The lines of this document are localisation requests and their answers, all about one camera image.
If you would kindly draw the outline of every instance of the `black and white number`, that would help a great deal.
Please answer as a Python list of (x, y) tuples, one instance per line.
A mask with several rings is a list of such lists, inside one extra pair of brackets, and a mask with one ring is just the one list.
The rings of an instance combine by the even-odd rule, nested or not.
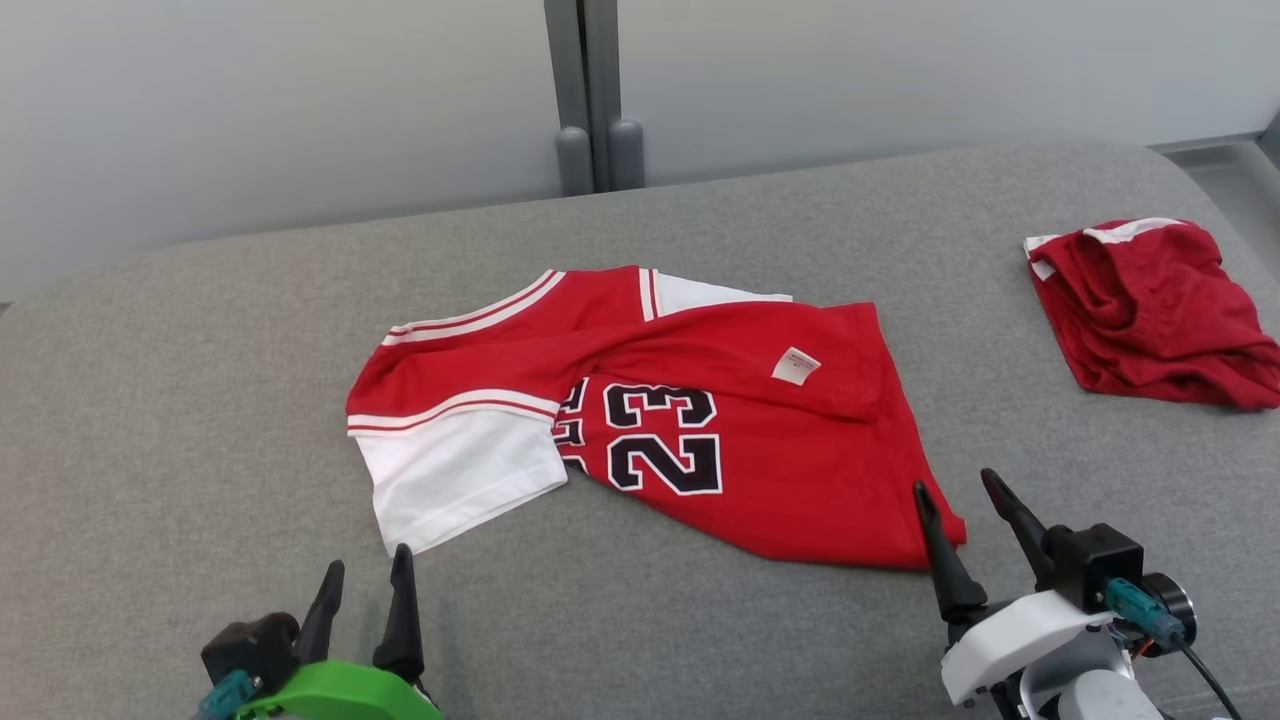
[(552, 439), (556, 441), (556, 445), (586, 445), (582, 441), (582, 419), (556, 420), (556, 424), (552, 425)]
[[(632, 407), (631, 398), (640, 398)], [(604, 388), (604, 420), (614, 428), (639, 428), (644, 410), (678, 409), (681, 428), (705, 428), (716, 416), (716, 401), (709, 392), (667, 386), (625, 386), (613, 383)]]
[(658, 436), (623, 436), (609, 443), (609, 480), (623, 491), (644, 487), (641, 465), (676, 495), (721, 492), (719, 436), (680, 436), (675, 454)]
[(561, 461), (564, 462), (566, 468), (572, 468), (572, 469), (577, 470), (579, 473), (582, 473), (584, 475), (588, 474), (588, 471), (586, 471), (586, 460), (582, 460), (577, 455), (562, 455), (561, 456)]
[(564, 398), (564, 402), (561, 402), (562, 413), (582, 411), (582, 398), (586, 397), (586, 383), (591, 378), (582, 378), (581, 380), (577, 380), (577, 384), (568, 392), (568, 397)]

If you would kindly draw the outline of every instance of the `white wall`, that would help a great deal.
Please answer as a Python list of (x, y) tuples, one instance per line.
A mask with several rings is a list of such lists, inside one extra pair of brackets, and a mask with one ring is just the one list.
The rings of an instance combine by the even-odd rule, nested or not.
[(650, 184), (992, 140), (1261, 131), (1275, 0), (618, 0)]
[(0, 301), (187, 240), (553, 196), (558, 129), (536, 1), (3, 3)]

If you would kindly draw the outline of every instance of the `red and white striped trim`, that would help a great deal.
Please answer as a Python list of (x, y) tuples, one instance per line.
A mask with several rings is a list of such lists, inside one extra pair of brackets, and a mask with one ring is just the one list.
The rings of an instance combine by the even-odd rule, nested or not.
[(658, 305), (658, 270), (640, 268), (640, 311), (646, 323), (662, 316), (662, 307)]
[(403, 418), (390, 418), (383, 415), (348, 415), (347, 434), (398, 434), (434, 420), (475, 410), (498, 410), (500, 413), (511, 413), (550, 424), (556, 420), (556, 413), (559, 410), (559, 402), (543, 400), (541, 397), (511, 389), (472, 389), (454, 395), (435, 407)]
[(401, 342), (416, 342), (421, 340), (436, 340), (442, 337), (454, 337), (472, 333), (511, 318), (547, 296), (559, 282), (564, 279), (564, 273), (547, 270), (543, 277), (525, 290), (499, 300), (493, 305), (481, 307), (466, 315), (442, 318), (439, 320), (422, 320), (407, 325), (397, 325), (383, 338), (383, 345), (398, 345)]
[[(1185, 224), (1181, 220), (1172, 220), (1170, 218), (1142, 218), (1140, 220), (1130, 220), (1123, 225), (1116, 225), (1110, 229), (1098, 228), (1084, 228), (1080, 231), (1085, 237), (1092, 237), (1093, 240), (1101, 242), (1102, 245), (1117, 245), (1121, 242), (1133, 242), (1133, 238), (1138, 237), (1144, 232), (1158, 231), (1161, 228), (1167, 228), (1169, 225), (1181, 225)], [(1030, 260), (1032, 250), (1042, 245), (1048, 245), (1060, 237), (1066, 237), (1061, 234), (1041, 234), (1036, 237), (1028, 237), (1023, 242), (1023, 251), (1027, 254), (1027, 259)], [(1057, 270), (1048, 263), (1048, 260), (1037, 260), (1032, 263), (1032, 270), (1036, 272), (1036, 277), (1041, 281), (1047, 281), (1053, 277)]]

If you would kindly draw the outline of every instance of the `gray couch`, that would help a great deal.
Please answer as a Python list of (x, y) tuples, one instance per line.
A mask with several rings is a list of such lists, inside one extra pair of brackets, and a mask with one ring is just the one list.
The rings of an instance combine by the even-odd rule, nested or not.
[[(225, 623), (302, 615), (347, 562), (333, 656), (367, 661), (389, 560), (343, 402), (388, 327), (545, 268), (635, 263), (817, 305), (872, 300), (993, 598), (1032, 589), (978, 482), (1107, 521), (1192, 593), (1197, 648), (1280, 716), (1280, 415), (1088, 395), (1019, 241), (1193, 219), (1280, 334), (1280, 287), (1144, 149), (989, 147), (239, 237), (24, 299), (0, 318), (0, 717), (184, 717)], [(426, 682), (452, 720), (988, 717), (951, 708), (922, 574), (777, 564), (585, 478), (417, 557)], [(1180, 657), (1138, 666), (1222, 714)]]

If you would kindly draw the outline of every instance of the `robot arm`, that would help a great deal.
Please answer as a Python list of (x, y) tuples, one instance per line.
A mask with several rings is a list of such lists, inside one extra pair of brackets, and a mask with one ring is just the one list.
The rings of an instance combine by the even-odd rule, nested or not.
[[(982, 482), (1014, 530), (1037, 592), (988, 605), (942, 533), (928, 489), (915, 486), (947, 624), (942, 682), (951, 702), (972, 707), (977, 696), (991, 694), (1006, 720), (1166, 717), (1134, 680), (1132, 657), (1170, 650), (1194, 656), (1196, 614), (1183, 589), (1162, 574), (1143, 574), (1142, 546), (1110, 525), (1046, 529), (993, 470), (983, 470)], [(1239, 720), (1216, 682), (1211, 685)]]
[(302, 626), (285, 612), (232, 623), (200, 652), (214, 691), (200, 720), (442, 720), (422, 687), (422, 633), (413, 555), (396, 548), (392, 607), (372, 665), (329, 660), (329, 633), (342, 606), (344, 569), (329, 565)]

